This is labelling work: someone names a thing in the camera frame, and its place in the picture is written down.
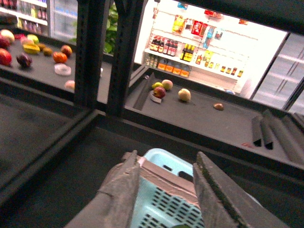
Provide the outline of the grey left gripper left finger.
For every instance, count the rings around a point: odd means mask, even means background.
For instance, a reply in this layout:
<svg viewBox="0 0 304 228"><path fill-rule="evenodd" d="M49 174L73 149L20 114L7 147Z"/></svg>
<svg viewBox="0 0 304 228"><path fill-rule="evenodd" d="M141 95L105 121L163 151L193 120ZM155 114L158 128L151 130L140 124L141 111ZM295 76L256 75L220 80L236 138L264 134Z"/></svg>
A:
<svg viewBox="0 0 304 228"><path fill-rule="evenodd" d="M67 228L129 228L139 183L137 151L107 174L96 196L66 225Z"/></svg>

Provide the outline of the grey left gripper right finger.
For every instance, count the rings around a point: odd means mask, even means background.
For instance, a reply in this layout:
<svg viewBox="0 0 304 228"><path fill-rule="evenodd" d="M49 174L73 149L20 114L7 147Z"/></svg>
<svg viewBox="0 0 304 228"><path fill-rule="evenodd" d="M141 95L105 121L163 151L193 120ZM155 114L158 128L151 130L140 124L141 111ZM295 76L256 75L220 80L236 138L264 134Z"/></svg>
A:
<svg viewBox="0 0 304 228"><path fill-rule="evenodd" d="M207 228L286 228L203 152L193 164L193 183Z"/></svg>

